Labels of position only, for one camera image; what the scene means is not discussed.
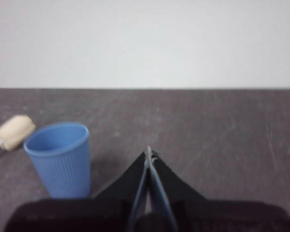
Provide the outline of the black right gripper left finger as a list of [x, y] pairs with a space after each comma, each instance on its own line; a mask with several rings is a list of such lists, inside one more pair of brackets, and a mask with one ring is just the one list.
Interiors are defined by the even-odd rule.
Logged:
[[100, 232], [132, 232], [145, 215], [148, 192], [146, 153], [140, 156], [109, 187], [99, 193], [97, 217]]

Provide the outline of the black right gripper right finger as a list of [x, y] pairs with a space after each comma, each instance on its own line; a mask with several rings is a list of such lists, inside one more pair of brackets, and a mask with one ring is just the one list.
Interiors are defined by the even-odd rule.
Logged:
[[147, 147], [149, 183], [154, 212], [163, 216], [173, 232], [191, 232], [192, 219], [186, 209], [205, 197], [180, 179], [151, 147]]

